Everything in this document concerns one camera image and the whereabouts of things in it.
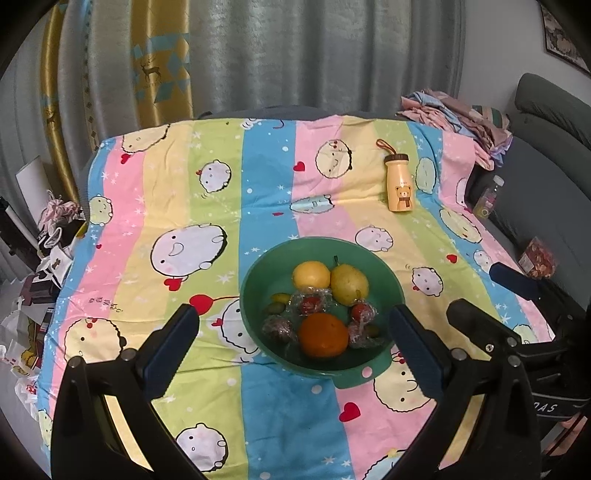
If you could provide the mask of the framed wall picture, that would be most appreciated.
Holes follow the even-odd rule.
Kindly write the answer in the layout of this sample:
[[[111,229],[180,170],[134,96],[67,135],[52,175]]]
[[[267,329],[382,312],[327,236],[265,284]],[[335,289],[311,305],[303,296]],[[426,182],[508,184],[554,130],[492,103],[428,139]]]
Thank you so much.
[[[590,75],[590,2],[539,1],[548,53]]]

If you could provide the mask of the grey sofa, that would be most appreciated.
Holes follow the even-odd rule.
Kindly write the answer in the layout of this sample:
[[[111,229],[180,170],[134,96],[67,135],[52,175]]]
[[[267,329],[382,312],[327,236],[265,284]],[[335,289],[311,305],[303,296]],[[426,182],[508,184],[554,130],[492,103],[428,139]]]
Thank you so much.
[[[474,205],[494,176],[505,184],[486,228],[513,259],[539,239],[557,264],[552,281],[590,302],[590,107],[549,80],[524,74],[509,114],[513,134],[502,166],[473,169]]]

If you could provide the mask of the yellow-green pear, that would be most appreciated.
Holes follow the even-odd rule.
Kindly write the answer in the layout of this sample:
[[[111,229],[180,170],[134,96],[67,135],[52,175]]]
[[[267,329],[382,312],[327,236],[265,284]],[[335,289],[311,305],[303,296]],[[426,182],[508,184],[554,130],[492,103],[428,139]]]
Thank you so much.
[[[370,284],[367,276],[356,267],[339,262],[334,256],[335,267],[331,271],[332,296],[335,301],[346,307],[368,298]]]

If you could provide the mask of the yellow bear water bottle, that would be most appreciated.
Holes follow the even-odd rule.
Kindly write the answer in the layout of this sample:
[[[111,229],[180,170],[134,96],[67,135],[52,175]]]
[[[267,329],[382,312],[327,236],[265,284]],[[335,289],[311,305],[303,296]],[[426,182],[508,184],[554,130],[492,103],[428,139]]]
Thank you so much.
[[[414,187],[409,170],[409,156],[399,153],[384,139],[377,139],[376,145],[386,152],[386,193],[388,208],[394,213],[410,212],[414,208]]]

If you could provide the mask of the orange fruit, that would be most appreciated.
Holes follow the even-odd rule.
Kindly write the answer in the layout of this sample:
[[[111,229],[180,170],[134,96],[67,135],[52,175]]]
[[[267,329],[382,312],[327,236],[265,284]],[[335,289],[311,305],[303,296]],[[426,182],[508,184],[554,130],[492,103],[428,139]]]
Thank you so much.
[[[335,358],[349,346],[348,327],[329,313],[314,313],[297,330],[301,351],[317,359]]]

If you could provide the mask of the green olive fruit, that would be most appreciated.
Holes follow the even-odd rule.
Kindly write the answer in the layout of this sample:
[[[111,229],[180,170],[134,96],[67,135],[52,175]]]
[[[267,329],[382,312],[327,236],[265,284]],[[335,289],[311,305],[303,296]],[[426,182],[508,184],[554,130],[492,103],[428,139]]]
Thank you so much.
[[[365,326],[365,333],[371,338],[376,338],[381,334],[380,328],[375,324],[367,324]]]
[[[280,302],[272,302],[264,308],[266,315],[280,315],[286,310],[286,305]]]
[[[283,305],[287,305],[290,303],[290,294],[287,293],[276,293],[271,295],[270,299],[273,302],[281,303]]]

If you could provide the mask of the colourful cartoon bed sheet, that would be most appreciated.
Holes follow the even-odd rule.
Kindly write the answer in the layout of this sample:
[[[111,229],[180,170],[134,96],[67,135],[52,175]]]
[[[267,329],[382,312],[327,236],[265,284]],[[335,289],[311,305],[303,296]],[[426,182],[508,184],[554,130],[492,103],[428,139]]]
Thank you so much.
[[[384,139],[409,156],[414,208],[394,213]],[[396,274],[414,313],[451,346],[466,298],[513,329],[551,332],[534,305],[494,284],[509,254],[465,208],[470,138],[411,121],[183,121],[106,140],[88,176],[91,220],[57,301],[38,379],[51,437],[67,361],[137,348],[183,303],[200,328],[156,412],[211,479],[378,479],[434,408],[400,352],[372,381],[339,389],[290,373],[240,319],[245,271],[281,243],[339,238]]]

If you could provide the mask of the clutter pile of bags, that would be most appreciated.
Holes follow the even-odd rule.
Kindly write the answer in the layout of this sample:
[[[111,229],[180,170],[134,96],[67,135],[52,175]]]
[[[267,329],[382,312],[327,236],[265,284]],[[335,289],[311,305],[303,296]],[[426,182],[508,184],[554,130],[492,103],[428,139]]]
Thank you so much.
[[[8,254],[30,270],[25,276],[23,303],[52,303],[73,261],[73,248],[88,227],[73,202],[49,201],[41,215],[41,234],[32,236],[7,200],[1,201],[1,240]]]

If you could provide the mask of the red tomato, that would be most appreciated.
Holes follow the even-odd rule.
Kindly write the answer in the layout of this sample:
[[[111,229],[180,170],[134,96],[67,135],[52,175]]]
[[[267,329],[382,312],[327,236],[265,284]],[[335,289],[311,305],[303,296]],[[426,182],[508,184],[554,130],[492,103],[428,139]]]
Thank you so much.
[[[359,325],[366,325],[373,321],[376,316],[375,309],[368,302],[360,301],[353,304],[349,309],[349,316]]]
[[[298,307],[298,309],[300,309],[301,315],[304,316],[320,313],[322,312],[322,308],[324,308],[324,300],[318,295],[304,296],[304,298],[301,300],[300,306]]]

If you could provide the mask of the clear plastic bottle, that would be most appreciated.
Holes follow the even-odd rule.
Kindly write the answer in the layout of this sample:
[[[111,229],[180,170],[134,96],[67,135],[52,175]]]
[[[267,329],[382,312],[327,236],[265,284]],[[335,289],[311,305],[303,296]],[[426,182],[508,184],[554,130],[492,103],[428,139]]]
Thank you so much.
[[[499,175],[493,177],[492,183],[485,188],[473,208],[473,213],[476,217],[487,219],[490,216],[504,183],[504,179]]]

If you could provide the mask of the yellow lemon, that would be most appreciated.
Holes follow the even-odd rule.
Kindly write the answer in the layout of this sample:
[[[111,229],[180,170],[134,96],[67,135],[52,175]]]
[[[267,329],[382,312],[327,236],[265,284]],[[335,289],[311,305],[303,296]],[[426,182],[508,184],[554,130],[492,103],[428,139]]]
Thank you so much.
[[[331,285],[331,271],[322,262],[305,261],[294,268],[291,279],[297,290],[327,289]]]

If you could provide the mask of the folded pink patterned clothes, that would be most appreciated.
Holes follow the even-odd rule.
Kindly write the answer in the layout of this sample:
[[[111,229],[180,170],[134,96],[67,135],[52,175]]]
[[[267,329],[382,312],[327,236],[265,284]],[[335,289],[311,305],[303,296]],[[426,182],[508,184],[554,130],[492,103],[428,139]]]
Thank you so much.
[[[442,91],[425,89],[401,97],[398,115],[476,143],[479,165],[486,170],[504,165],[513,134],[506,114],[493,107],[470,106]]]

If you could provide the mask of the green plastic basin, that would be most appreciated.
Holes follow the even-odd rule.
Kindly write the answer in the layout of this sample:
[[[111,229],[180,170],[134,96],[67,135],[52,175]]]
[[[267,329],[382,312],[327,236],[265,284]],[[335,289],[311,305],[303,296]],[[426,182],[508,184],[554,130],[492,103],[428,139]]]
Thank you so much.
[[[332,269],[355,267],[369,281],[369,319],[353,328],[351,308],[339,303],[332,289],[294,285],[294,269],[318,261]],[[388,316],[405,296],[400,281],[377,255],[359,245],[325,237],[291,240],[263,253],[245,271],[239,291],[245,329],[256,346],[278,365],[308,377],[328,378],[339,389],[372,381],[391,365],[394,341]],[[304,353],[298,331],[311,314],[329,314],[345,327],[348,346],[331,358]]]

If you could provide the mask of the red patterned box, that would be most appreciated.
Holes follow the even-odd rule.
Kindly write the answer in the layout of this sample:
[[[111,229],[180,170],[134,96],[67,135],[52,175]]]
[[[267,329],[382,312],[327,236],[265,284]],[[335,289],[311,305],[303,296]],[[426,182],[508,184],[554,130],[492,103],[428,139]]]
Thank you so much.
[[[552,252],[538,237],[534,237],[529,242],[521,254],[518,264],[523,272],[533,279],[551,278],[557,268],[557,262]]]

